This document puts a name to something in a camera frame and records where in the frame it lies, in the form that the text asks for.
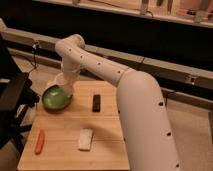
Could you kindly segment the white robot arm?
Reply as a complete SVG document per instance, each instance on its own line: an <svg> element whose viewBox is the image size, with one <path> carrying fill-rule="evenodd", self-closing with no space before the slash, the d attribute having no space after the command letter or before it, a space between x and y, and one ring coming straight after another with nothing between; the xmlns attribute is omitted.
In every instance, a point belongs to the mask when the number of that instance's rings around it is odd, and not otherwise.
<svg viewBox="0 0 213 171"><path fill-rule="evenodd" d="M161 88L142 71L84 50L84 39L60 39L55 51L62 57L62 71L86 68L116 87L116 102L131 171L183 171L177 153Z"/></svg>

